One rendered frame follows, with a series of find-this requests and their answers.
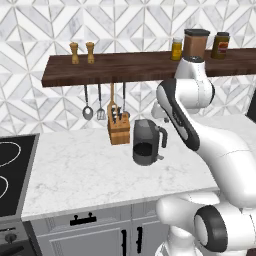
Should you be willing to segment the hanging metal ladle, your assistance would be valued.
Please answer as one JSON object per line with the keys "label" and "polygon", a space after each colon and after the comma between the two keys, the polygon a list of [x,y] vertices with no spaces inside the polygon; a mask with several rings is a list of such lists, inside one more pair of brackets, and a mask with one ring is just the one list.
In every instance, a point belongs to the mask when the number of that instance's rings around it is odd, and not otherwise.
{"label": "hanging metal ladle", "polygon": [[[87,86],[84,86],[84,93],[85,93],[85,101],[88,101]],[[82,110],[82,114],[86,120],[91,120],[93,117],[93,109],[89,105],[86,105]]]}

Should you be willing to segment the black appliance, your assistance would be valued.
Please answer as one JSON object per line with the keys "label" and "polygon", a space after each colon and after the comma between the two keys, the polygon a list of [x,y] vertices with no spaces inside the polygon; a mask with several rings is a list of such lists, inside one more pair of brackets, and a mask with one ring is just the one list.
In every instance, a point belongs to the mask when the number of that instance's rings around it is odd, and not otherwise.
{"label": "black appliance", "polygon": [[251,100],[246,116],[256,124],[256,98]]}

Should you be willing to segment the brown canister with black lid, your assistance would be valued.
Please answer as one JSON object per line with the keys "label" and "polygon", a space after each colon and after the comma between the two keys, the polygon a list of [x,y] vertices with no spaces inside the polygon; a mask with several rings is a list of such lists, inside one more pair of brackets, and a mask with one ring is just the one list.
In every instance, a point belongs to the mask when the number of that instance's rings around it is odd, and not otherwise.
{"label": "brown canister with black lid", "polygon": [[185,29],[184,34],[183,55],[203,58],[210,32],[205,29]]}

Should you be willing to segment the black oven knob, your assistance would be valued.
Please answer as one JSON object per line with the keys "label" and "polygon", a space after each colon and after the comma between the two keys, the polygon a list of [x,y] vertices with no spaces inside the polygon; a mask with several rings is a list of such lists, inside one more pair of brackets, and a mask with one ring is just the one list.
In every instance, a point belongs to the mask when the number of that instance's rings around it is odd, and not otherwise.
{"label": "black oven knob", "polygon": [[17,239],[17,235],[10,233],[5,236],[5,240],[7,243],[12,244]]}

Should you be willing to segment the grey cupboard door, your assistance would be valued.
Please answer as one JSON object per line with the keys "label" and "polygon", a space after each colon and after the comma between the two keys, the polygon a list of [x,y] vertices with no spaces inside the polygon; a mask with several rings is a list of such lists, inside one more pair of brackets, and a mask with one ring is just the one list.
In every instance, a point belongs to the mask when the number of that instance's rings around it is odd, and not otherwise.
{"label": "grey cupboard door", "polygon": [[[137,227],[143,228],[142,250],[137,253]],[[155,256],[158,247],[166,241],[169,226],[162,224],[156,216],[132,220],[130,256]]]}
{"label": "grey cupboard door", "polygon": [[[124,227],[75,229],[37,238],[43,256],[122,256],[122,234]],[[130,242],[127,231],[127,253]]]}

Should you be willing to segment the dark wooden wall shelf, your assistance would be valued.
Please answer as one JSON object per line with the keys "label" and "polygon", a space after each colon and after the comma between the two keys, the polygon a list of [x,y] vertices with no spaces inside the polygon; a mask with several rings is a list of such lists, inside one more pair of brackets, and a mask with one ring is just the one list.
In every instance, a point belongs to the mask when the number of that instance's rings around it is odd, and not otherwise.
{"label": "dark wooden wall shelf", "polygon": [[[171,78],[177,61],[170,59],[170,51],[95,54],[95,63],[89,64],[86,54],[79,55],[73,64],[70,55],[49,57],[42,86],[60,87],[84,84],[153,81]],[[228,49],[223,60],[204,55],[208,77],[256,74],[256,48]]]}

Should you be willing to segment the grey electric kettle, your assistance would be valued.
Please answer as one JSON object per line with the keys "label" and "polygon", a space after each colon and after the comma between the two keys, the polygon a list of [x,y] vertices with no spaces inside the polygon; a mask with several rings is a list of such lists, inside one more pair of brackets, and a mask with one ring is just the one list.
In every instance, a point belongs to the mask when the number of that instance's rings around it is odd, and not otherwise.
{"label": "grey electric kettle", "polygon": [[141,166],[150,166],[163,156],[158,153],[161,146],[167,146],[167,131],[150,119],[135,121],[133,130],[133,160]]}

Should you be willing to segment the black hob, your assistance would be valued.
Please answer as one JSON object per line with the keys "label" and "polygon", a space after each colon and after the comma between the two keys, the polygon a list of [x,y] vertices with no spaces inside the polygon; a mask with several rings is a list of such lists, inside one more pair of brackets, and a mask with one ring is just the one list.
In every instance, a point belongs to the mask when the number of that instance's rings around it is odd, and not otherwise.
{"label": "black hob", "polygon": [[0,138],[0,221],[21,216],[39,136]]}

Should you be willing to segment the wooden pepper mill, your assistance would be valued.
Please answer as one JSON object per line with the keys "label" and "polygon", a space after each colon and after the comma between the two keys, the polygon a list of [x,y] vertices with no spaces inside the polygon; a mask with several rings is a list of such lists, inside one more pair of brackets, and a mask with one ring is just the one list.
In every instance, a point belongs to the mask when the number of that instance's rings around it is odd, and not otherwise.
{"label": "wooden pepper mill", "polygon": [[93,42],[87,42],[86,43],[86,48],[87,48],[87,51],[88,51],[88,63],[89,64],[94,64],[94,55],[93,55],[94,43]]}
{"label": "wooden pepper mill", "polygon": [[72,64],[79,64],[79,58],[78,58],[78,43],[71,42],[69,44],[71,52],[72,52]]}

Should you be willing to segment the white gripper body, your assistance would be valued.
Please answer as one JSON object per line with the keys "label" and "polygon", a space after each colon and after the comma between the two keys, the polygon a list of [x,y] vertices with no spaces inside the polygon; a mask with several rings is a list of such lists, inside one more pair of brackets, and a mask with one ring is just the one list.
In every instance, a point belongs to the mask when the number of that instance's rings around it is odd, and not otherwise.
{"label": "white gripper body", "polygon": [[162,118],[165,123],[169,122],[169,118],[168,118],[166,112],[162,109],[162,107],[159,105],[159,103],[157,101],[155,101],[154,104],[153,104],[153,107],[152,107],[152,110],[151,110],[151,115],[155,119]]}

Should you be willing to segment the grey oven front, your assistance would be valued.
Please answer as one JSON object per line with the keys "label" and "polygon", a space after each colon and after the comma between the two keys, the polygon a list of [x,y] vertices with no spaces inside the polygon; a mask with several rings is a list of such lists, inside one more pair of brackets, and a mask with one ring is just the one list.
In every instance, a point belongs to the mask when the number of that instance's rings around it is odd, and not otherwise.
{"label": "grey oven front", "polygon": [[36,256],[20,221],[0,224],[0,256]]}

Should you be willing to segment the yellow glass jar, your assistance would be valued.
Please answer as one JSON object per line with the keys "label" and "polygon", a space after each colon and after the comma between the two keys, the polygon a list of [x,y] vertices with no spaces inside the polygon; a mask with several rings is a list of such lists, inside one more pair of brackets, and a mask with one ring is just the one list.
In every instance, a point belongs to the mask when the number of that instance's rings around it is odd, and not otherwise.
{"label": "yellow glass jar", "polygon": [[182,56],[182,39],[174,38],[172,42],[171,59],[178,61]]}

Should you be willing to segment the hanging wooden spatula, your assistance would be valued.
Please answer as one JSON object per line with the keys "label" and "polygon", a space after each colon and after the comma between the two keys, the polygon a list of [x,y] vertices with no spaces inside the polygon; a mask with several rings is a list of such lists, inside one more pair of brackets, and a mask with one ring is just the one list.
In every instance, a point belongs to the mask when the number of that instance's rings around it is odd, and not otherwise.
{"label": "hanging wooden spatula", "polygon": [[114,102],[114,84],[110,84],[110,102],[107,106],[108,118],[112,120],[117,114],[117,104]]}

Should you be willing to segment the wooden knife block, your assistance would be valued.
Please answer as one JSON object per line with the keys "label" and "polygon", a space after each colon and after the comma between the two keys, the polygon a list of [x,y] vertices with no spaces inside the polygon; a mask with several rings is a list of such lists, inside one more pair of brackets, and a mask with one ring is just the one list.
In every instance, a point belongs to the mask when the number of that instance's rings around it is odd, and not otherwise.
{"label": "wooden knife block", "polygon": [[115,106],[108,107],[108,134],[112,145],[130,143],[130,121],[126,112],[118,113]]}

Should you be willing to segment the hanging black spoon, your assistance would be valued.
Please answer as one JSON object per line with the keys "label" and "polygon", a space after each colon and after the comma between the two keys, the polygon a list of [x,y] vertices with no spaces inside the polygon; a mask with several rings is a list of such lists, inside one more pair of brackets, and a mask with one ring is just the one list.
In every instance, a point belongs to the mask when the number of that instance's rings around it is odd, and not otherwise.
{"label": "hanging black spoon", "polygon": [[122,119],[130,118],[130,113],[126,110],[126,82],[123,82],[123,113]]}

